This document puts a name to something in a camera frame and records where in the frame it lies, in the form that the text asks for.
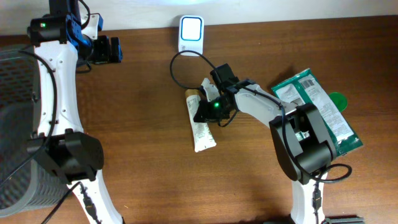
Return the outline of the green lid jar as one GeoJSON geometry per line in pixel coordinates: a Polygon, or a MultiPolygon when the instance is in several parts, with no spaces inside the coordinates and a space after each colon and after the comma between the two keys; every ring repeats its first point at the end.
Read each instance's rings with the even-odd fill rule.
{"type": "Polygon", "coordinates": [[[337,107],[339,112],[343,112],[347,108],[348,101],[343,94],[339,92],[333,92],[329,94],[329,97],[334,105],[337,107]]]}

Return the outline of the green white wipes package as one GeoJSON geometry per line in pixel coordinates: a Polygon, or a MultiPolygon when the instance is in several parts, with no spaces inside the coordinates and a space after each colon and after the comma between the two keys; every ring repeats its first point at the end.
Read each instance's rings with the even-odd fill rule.
{"type": "Polygon", "coordinates": [[[344,156],[363,146],[362,140],[309,68],[273,86],[271,90],[280,100],[297,106],[314,104],[325,122],[337,156],[344,156]]]}

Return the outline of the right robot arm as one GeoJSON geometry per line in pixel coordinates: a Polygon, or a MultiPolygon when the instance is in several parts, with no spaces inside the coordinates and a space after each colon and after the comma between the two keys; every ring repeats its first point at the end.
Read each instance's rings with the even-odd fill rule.
{"type": "Polygon", "coordinates": [[[195,123],[220,123],[242,112],[271,131],[278,163],[292,182],[288,223],[326,223],[323,188],[337,152],[323,118],[312,103],[295,105],[264,91],[253,80],[240,80],[228,64],[215,67],[197,92],[204,95],[192,115],[195,123]]]}

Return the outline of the white cream tube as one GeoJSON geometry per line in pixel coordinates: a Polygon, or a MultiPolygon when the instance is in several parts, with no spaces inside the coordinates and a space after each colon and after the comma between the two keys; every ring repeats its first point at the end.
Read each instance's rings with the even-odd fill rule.
{"type": "Polygon", "coordinates": [[[198,90],[186,90],[185,97],[188,109],[188,115],[193,133],[193,142],[195,152],[201,152],[206,149],[216,146],[216,141],[206,123],[194,122],[194,116],[196,115],[201,100],[198,90]]]}

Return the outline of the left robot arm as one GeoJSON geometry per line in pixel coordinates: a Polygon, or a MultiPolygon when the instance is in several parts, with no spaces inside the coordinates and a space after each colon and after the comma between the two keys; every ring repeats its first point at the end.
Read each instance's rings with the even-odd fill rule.
{"type": "Polygon", "coordinates": [[[50,1],[50,12],[32,19],[28,35],[38,61],[40,109],[37,135],[27,150],[38,165],[68,187],[90,223],[124,223],[107,191],[100,141],[85,133],[76,97],[77,68],[119,63],[117,37],[99,35],[100,14],[82,16],[84,1],[50,1]]]}

